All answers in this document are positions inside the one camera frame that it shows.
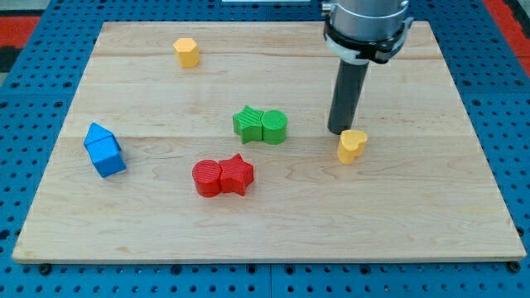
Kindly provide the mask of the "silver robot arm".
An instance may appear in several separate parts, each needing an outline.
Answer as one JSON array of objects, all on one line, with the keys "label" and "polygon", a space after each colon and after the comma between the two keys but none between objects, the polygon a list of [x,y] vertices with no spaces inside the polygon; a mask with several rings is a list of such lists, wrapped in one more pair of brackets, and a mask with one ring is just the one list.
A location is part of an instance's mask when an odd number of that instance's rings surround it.
[{"label": "silver robot arm", "polygon": [[350,65],[385,64],[404,46],[409,0],[332,0],[322,4],[328,48]]}]

